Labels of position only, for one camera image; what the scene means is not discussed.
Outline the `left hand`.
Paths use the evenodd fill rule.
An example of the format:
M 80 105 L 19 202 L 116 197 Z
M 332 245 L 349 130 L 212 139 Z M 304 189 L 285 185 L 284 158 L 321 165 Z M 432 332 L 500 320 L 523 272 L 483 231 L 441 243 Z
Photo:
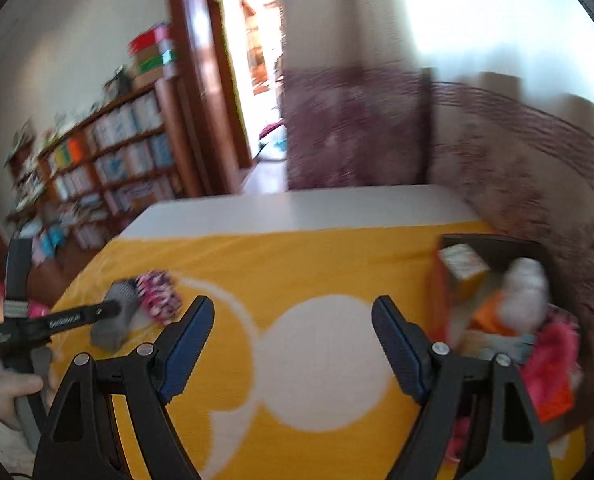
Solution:
M 46 400 L 51 405 L 56 388 L 58 388 L 58 378 L 53 370 L 48 371 L 47 377 L 40 377 L 34 374 L 22 374 L 0 365 L 0 422 L 12 430 L 22 430 L 15 400 L 46 390 Z

